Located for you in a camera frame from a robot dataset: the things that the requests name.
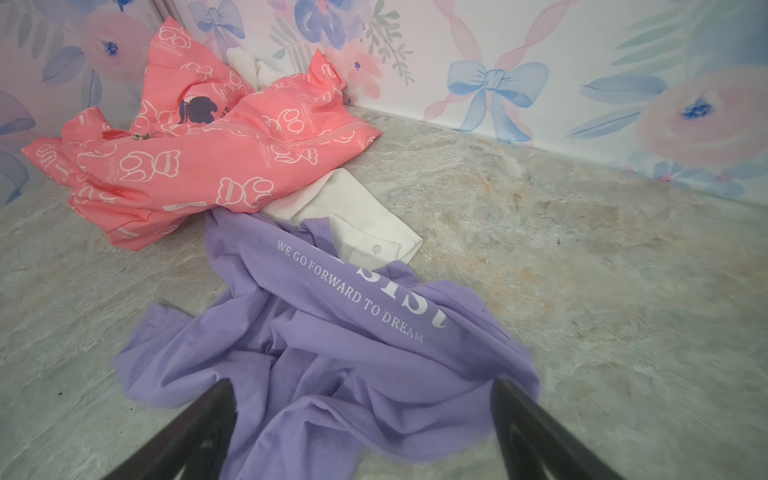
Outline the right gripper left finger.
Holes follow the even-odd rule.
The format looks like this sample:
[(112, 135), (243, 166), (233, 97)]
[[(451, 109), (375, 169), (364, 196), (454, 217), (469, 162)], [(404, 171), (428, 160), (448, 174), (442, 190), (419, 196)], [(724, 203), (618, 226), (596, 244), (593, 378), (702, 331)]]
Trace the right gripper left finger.
[(105, 479), (217, 479), (236, 420), (233, 385), (222, 379)]

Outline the purple printed t-shirt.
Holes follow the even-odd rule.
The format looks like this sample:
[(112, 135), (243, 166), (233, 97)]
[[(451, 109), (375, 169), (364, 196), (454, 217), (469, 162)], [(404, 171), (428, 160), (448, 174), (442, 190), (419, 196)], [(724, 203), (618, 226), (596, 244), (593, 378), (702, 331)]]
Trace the purple printed t-shirt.
[(472, 290), (344, 261), (326, 219), (217, 208), (205, 240), (226, 291), (197, 317), (151, 305), (113, 365), (155, 408), (232, 383), (225, 479), (348, 479), (368, 448), (435, 460), (492, 433), (495, 379), (540, 392), (531, 354)]

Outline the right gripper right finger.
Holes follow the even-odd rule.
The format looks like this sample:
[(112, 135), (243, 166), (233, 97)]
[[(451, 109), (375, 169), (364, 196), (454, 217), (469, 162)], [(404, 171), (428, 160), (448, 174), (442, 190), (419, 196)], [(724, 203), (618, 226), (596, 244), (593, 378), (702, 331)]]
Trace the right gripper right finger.
[(513, 382), (495, 380), (490, 404), (508, 478), (622, 479)]

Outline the pink patterned garment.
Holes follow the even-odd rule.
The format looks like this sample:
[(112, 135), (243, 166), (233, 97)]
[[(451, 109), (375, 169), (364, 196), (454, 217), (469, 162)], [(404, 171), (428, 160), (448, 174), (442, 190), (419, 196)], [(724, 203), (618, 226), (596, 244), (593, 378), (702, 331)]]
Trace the pink patterned garment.
[(130, 129), (91, 107), (24, 154), (111, 245), (137, 251), (192, 214), (255, 213), (361, 154), (379, 132), (345, 108), (345, 86), (316, 53), (307, 72), (256, 90), (167, 20)]

